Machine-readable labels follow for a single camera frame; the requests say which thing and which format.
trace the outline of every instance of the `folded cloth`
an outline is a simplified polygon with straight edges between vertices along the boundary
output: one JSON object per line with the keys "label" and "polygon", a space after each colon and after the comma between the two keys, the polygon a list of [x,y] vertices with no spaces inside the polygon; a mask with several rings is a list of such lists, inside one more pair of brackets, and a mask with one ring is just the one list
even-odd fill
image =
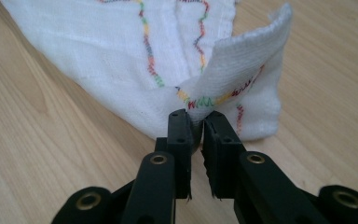
{"label": "folded cloth", "polygon": [[230,37],[235,0],[1,0],[26,38],[102,105],[152,138],[185,108],[223,112],[241,140],[276,133],[292,9]]}

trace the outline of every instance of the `colorful thread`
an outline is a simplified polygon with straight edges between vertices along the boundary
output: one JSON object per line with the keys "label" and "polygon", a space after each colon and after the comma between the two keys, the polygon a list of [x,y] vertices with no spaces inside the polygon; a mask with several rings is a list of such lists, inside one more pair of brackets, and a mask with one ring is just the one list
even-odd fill
{"label": "colorful thread", "polygon": [[237,103],[237,110],[238,110],[238,116],[237,116],[237,135],[240,135],[242,131],[242,116],[244,113],[243,106],[240,103]]}
{"label": "colorful thread", "polygon": [[[110,2],[120,2],[120,1],[127,2],[130,0],[99,0],[99,1],[102,3],[110,3]],[[143,0],[135,0],[135,1],[140,6],[139,17],[141,18],[142,25],[144,26],[144,44],[146,47],[147,60],[148,60],[147,71],[155,79],[155,81],[159,87],[164,87],[165,86],[164,82],[163,82],[161,76],[156,72],[156,69],[155,69],[155,58],[154,58],[152,47],[149,42],[149,24],[147,23],[147,19],[144,16],[145,4],[144,4]]]}
{"label": "colorful thread", "polygon": [[204,53],[203,49],[200,47],[199,42],[205,36],[205,26],[204,26],[203,22],[208,18],[209,4],[206,0],[179,0],[179,1],[185,2],[185,3],[197,2],[197,3],[202,3],[203,5],[205,5],[204,14],[202,15],[201,18],[199,18],[200,36],[197,37],[197,39],[194,40],[194,43],[193,43],[194,48],[196,48],[196,50],[200,54],[200,72],[202,73],[205,68],[205,65],[206,65],[206,60],[205,60],[205,53]]}
{"label": "colorful thread", "polygon": [[253,87],[253,84],[257,80],[257,77],[262,73],[263,70],[264,70],[264,64],[260,67],[258,73],[255,76],[251,77],[249,80],[247,80],[242,86],[240,86],[237,89],[234,89],[234,91],[228,92],[219,97],[212,98],[208,96],[202,96],[199,99],[191,100],[190,96],[184,91],[182,91],[180,87],[176,87],[176,89],[178,90],[176,94],[181,100],[183,100],[183,102],[187,106],[187,109],[194,109],[202,106],[209,107],[209,106],[221,105],[228,98],[238,96],[243,91],[249,91]]}

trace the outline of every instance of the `wood grain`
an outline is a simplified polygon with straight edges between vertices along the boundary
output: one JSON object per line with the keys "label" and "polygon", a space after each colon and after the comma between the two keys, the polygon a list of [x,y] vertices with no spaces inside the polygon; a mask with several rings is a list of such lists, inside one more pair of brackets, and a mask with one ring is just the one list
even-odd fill
{"label": "wood grain", "polygon": [[[234,34],[267,25],[283,2],[242,0]],[[288,2],[280,129],[245,145],[313,194],[358,190],[358,1]],[[153,148],[37,52],[0,4],[0,223],[49,223],[75,191],[131,181]],[[202,163],[196,153],[194,200],[177,202],[177,223],[238,223],[231,200],[211,197]]]}

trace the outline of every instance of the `rainbow embroidery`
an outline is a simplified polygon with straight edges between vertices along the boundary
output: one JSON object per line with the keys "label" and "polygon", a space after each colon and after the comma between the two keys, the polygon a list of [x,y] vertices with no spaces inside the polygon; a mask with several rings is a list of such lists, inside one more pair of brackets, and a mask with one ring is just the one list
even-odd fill
{"label": "rainbow embroidery", "polygon": [[228,98],[235,97],[243,93],[244,91],[249,91],[252,87],[255,81],[257,80],[257,77],[260,76],[260,74],[264,70],[264,64],[260,67],[258,73],[248,79],[245,83],[242,84],[239,88],[234,89],[234,91],[230,91],[226,94],[223,94],[219,97],[208,97],[208,96],[202,96],[198,99],[191,99],[190,96],[181,90],[180,87],[176,87],[178,92],[176,93],[178,97],[183,100],[185,103],[187,109],[194,109],[199,107],[209,107],[209,106],[216,106],[221,105],[224,103]]}
{"label": "rainbow embroidery", "polygon": [[[110,3],[110,2],[129,2],[130,0],[99,0],[102,3]],[[145,12],[145,4],[142,0],[134,0],[139,4],[140,11],[139,11],[139,17],[141,18],[142,25],[144,26],[144,44],[147,51],[147,71],[149,74],[155,79],[156,84],[159,87],[164,87],[164,82],[161,78],[161,76],[156,72],[155,69],[155,58],[153,55],[153,50],[149,42],[149,24],[147,23],[147,19],[144,16]]]}
{"label": "rainbow embroidery", "polygon": [[237,103],[237,110],[238,110],[238,116],[237,116],[237,135],[240,135],[242,131],[242,117],[244,113],[243,106],[240,103]]}
{"label": "rainbow embroidery", "polygon": [[196,48],[196,50],[200,54],[200,72],[202,73],[206,65],[206,60],[205,60],[205,53],[200,47],[199,42],[205,36],[204,21],[208,18],[209,4],[206,0],[179,0],[179,1],[186,2],[186,3],[197,2],[197,3],[202,3],[205,6],[204,13],[202,17],[199,18],[200,36],[197,37],[197,39],[193,43],[194,48]]}

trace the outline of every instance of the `wooden surface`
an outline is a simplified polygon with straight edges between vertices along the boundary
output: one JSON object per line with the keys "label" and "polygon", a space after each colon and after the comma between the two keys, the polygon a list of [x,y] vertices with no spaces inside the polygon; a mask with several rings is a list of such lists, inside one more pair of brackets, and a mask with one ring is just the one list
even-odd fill
{"label": "wooden surface", "polygon": [[[242,0],[234,33],[268,24],[283,2]],[[280,129],[245,145],[313,194],[358,190],[358,1],[288,2]],[[153,148],[37,52],[0,4],[0,223],[49,223],[77,190],[131,181]],[[177,223],[237,223],[231,200],[212,199],[200,153],[193,169],[194,200],[177,202]]]}

